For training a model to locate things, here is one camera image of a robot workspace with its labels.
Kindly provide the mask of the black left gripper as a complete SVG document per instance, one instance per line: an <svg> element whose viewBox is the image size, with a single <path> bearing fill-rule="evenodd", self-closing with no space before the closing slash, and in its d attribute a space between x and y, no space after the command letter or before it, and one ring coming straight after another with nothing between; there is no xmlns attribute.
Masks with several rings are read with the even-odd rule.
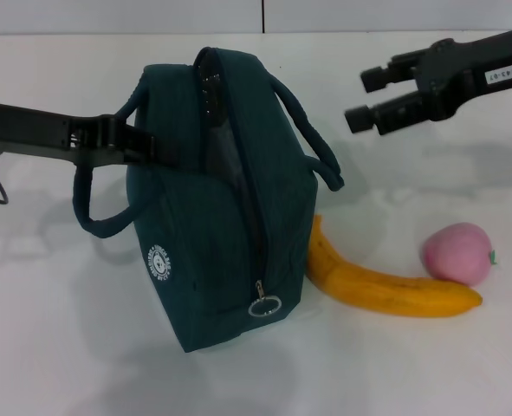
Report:
<svg viewBox="0 0 512 416"><path fill-rule="evenodd" d="M78 166L178 167L178 146L110 116L73 117L0 104L0 153L60 159Z"/></svg>

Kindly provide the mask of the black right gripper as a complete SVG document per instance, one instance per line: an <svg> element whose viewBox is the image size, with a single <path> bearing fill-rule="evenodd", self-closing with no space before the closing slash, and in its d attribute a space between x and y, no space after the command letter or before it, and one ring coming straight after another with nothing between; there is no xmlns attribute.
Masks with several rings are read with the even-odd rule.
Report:
<svg viewBox="0 0 512 416"><path fill-rule="evenodd" d="M428 120L446 120L467 101L511 89L512 30L473 42L443 39L426 53L395 55L385 68L362 71L360 79L371 93L390 83L413 80L417 66L417 92L345 111L352 133L376 128L386 135Z"/></svg>

